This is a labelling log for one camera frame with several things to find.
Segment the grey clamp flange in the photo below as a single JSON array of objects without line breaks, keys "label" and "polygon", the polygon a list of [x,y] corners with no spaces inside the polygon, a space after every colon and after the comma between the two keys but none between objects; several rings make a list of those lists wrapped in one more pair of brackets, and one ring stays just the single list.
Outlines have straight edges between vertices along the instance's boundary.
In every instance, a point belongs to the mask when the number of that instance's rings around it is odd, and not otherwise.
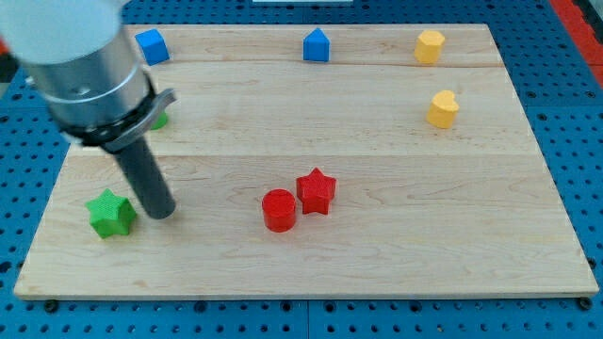
[{"label": "grey clamp flange", "polygon": [[61,122],[59,132],[70,143],[83,147],[100,147],[108,153],[116,153],[130,145],[151,129],[164,110],[176,101],[175,90],[165,89],[157,93],[150,76],[145,75],[149,92],[141,103],[123,118],[105,124],[87,127],[68,127]]}]

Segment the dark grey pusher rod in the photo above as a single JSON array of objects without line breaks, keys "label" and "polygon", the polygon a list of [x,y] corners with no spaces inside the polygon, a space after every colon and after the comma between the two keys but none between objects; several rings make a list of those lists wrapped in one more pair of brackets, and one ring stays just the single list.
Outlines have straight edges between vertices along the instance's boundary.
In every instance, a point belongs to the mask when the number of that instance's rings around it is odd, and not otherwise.
[{"label": "dark grey pusher rod", "polygon": [[114,157],[148,217],[164,219],[173,214],[175,199],[143,137]]}]

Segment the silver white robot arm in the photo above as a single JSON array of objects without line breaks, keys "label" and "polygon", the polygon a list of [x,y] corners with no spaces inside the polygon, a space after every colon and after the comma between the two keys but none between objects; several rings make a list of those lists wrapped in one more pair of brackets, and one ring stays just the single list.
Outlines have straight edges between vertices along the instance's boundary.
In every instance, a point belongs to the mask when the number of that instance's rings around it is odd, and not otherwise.
[{"label": "silver white robot arm", "polygon": [[4,1],[1,37],[70,141],[112,154],[150,218],[176,203],[145,134],[174,102],[157,92],[122,23],[122,1]]}]

